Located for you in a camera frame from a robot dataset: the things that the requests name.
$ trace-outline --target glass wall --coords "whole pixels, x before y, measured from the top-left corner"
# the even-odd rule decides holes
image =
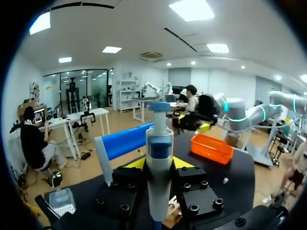
[[[107,107],[107,70],[83,69],[47,75],[42,90],[42,102],[52,111],[59,108],[62,114],[80,112],[83,98],[89,99],[92,109]]]

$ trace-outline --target laptop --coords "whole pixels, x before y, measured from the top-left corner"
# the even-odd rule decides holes
[[[169,103],[171,107],[175,107],[177,105],[176,97],[173,94],[164,95],[165,101]]]

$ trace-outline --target transparent container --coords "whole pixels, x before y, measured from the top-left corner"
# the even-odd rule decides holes
[[[76,210],[73,195],[69,188],[50,193],[49,204],[60,216],[63,216],[66,212],[73,214]]]

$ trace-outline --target hand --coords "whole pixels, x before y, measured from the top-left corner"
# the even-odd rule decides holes
[[[45,129],[48,129],[48,126],[49,126],[49,122],[45,121]]]

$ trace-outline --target yellow object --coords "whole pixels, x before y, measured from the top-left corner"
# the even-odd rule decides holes
[[[210,130],[210,124],[208,123],[203,123],[200,128],[199,128],[201,133],[207,132],[208,130]]]
[[[186,115],[185,114],[181,114],[181,115],[179,115],[179,118],[178,118],[178,124],[180,124],[180,120],[182,119],[182,118],[184,118]]]
[[[143,165],[144,165],[144,162],[145,162],[145,159],[146,157],[143,157],[131,164],[128,164],[127,166],[125,166],[126,168],[132,168],[132,167],[136,167],[138,169],[142,169],[143,168]],[[175,162],[175,167],[176,168],[182,168],[182,167],[187,167],[187,168],[190,168],[190,167],[194,167],[193,165],[189,164],[189,163],[186,163],[185,161],[177,158],[177,157],[173,157],[173,160]]]

